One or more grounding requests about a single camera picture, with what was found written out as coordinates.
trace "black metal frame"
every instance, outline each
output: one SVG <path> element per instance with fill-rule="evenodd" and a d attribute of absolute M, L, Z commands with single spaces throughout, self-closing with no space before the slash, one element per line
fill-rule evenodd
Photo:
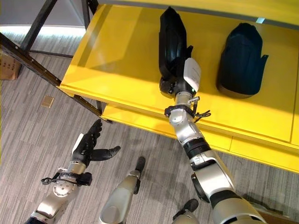
<path fill-rule="evenodd" d="M 40 63 L 38 63 L 33 57 L 29 55 L 29 52 L 34 52 L 34 53 L 42 53 L 47 55 L 72 57 L 71 55 L 30 50 L 40 29 L 45 23 L 47 17 L 49 16 L 56 2 L 57 0 L 46 0 L 41 11 L 39 12 L 36 19 L 34 20 L 30 30 L 28 31 L 23 42 L 21 43 L 20 47 L 18 47 L 15 43 L 13 43 L 11 40 L 5 37 L 2 33 L 0 33 L 0 45 L 3 51 L 7 52 L 10 56 L 14 57 L 22 65 L 26 66 L 27 68 L 35 72 L 38 76 L 46 80 L 51 85 L 58 87 L 61 84 L 61 80 L 59 80 L 56 76 L 54 76 L 51 72 L 49 72 L 46 68 L 44 68 Z M 88 27 L 90 22 L 89 8 L 91 12 L 94 14 L 96 12 L 97 7 L 98 7 L 97 0 L 82 0 L 85 28 Z M 80 103 L 83 107 L 85 107 L 95 115 L 101 117 L 102 104 L 100 101 L 97 101 L 97 108 L 96 108 L 79 95 L 74 95 L 72 99 Z"/>

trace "cardboard box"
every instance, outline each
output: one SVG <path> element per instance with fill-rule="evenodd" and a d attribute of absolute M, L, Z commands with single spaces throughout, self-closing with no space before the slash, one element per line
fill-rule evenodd
<path fill-rule="evenodd" d="M 0 79 L 14 80 L 19 75 L 20 63 L 0 50 Z"/>

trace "yellow shelf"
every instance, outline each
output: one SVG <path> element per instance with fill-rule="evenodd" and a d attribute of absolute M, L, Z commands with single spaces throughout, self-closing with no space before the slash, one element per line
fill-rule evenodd
<path fill-rule="evenodd" d="M 174 104 L 159 91 L 158 33 L 161 9 L 103 5 L 63 78 L 60 88 L 112 105 L 164 118 Z M 288 148 L 291 144 L 298 71 L 299 32 L 255 24 L 269 54 L 262 88 L 249 99 L 221 95 L 216 87 L 226 37 L 240 20 L 179 12 L 192 56 L 202 68 L 199 111 L 206 130 L 254 138 Z"/>
<path fill-rule="evenodd" d="M 111 105 L 106 106 L 103 118 L 176 138 L 166 119 Z M 299 173 L 299 147 L 297 152 L 291 152 L 205 129 L 201 131 L 212 149 Z"/>
<path fill-rule="evenodd" d="M 120 0 L 120 2 L 197 8 L 263 17 L 268 20 L 299 25 L 298 0 Z"/>

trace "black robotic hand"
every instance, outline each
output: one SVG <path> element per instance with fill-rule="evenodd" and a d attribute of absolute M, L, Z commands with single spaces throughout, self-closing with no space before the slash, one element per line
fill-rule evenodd
<path fill-rule="evenodd" d="M 74 150 L 71 160 L 81 161 L 88 167 L 90 161 L 103 161 L 115 156 L 121 149 L 120 146 L 111 149 L 93 149 L 97 144 L 97 138 L 100 136 L 101 130 L 102 122 L 101 119 L 98 119 L 83 136 L 77 148 Z"/>

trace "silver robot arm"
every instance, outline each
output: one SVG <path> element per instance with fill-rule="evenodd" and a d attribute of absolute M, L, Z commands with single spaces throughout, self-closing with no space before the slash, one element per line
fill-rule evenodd
<path fill-rule="evenodd" d="M 100 213 L 100 224 L 125 224 L 133 194 L 138 194 L 145 158 L 139 157 L 135 170 L 111 193 Z"/>
<path fill-rule="evenodd" d="M 92 175 L 84 173 L 90 161 L 108 160 L 115 156 L 120 147 L 93 149 L 102 130 L 97 120 L 85 135 L 80 135 L 67 169 L 60 168 L 53 178 L 42 179 L 44 185 L 54 183 L 50 194 L 43 199 L 25 224 L 55 224 L 64 214 L 67 205 L 78 195 L 82 185 L 90 186 Z"/>
<path fill-rule="evenodd" d="M 191 105 L 197 105 L 197 100 L 187 91 L 178 92 L 176 106 L 167 108 L 165 114 L 190 159 L 194 171 L 192 181 L 199 198 L 211 203 L 215 224 L 265 223 L 250 203 L 236 194 L 230 172 L 195 125 Z M 180 216 L 180 219 L 188 219 L 192 224 L 198 223 L 195 219 L 190 222 L 190 217 Z"/>

